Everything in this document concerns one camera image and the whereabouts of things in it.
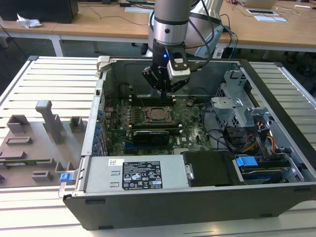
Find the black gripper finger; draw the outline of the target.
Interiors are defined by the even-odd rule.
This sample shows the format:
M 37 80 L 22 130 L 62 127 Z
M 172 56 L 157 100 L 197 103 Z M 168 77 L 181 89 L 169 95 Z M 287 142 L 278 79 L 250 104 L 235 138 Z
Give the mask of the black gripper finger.
M 180 80 L 178 82 L 175 82 L 174 84 L 171 83 L 171 80 L 167 79 L 165 81 L 165 88 L 164 88 L 164 97 L 167 97 L 168 93 L 173 93 L 181 89 L 183 86 L 185 86 L 188 83 L 188 79 L 186 80 Z
M 149 83 L 149 85 L 160 92 L 160 98 L 165 98 L 165 74 L 163 68 L 146 67 L 142 71 L 143 77 Z

